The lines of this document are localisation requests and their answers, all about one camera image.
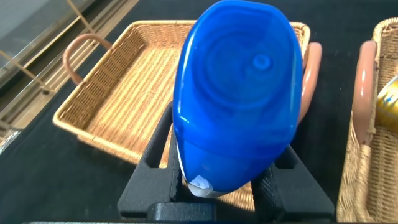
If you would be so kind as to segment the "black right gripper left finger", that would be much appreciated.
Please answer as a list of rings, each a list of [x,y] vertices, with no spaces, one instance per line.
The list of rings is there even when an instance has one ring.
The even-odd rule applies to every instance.
[[[169,103],[118,201],[124,218],[145,217],[149,207],[178,199],[182,185],[178,150]]]

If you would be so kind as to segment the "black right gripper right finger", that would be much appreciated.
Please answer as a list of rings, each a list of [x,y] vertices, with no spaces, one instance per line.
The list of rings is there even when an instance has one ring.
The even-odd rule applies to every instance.
[[[295,151],[281,156],[251,181],[260,222],[330,222],[335,208]]]

